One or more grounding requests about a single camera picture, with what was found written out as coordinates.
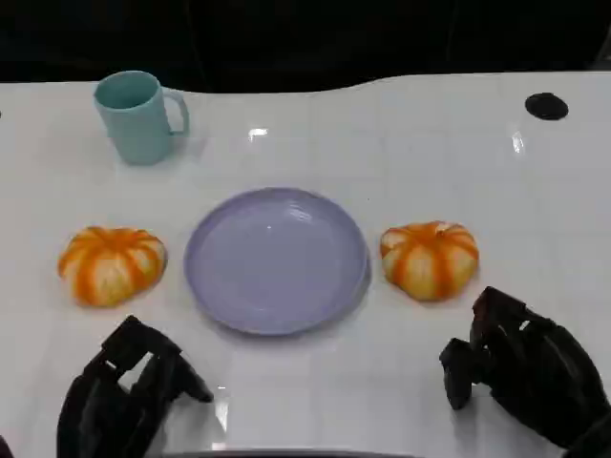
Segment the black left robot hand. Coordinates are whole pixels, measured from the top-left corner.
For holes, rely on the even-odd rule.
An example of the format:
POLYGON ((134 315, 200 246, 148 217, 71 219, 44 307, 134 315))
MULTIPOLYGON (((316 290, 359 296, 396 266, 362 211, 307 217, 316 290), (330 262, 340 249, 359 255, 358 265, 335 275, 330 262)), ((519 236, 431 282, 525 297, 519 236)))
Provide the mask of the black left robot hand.
POLYGON ((72 382, 58 419, 59 457, 142 457, 172 403, 214 395, 168 337, 128 316, 72 382))

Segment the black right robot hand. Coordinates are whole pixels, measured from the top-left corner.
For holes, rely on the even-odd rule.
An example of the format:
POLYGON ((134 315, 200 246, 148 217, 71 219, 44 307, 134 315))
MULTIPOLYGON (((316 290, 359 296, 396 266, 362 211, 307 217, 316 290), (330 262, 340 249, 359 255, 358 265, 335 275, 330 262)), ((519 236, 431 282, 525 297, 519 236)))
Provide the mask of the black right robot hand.
POLYGON ((563 326, 488 286, 473 306, 468 341, 440 353, 448 401, 460 410, 473 385, 567 457, 610 454, 610 402, 588 353, 563 326))

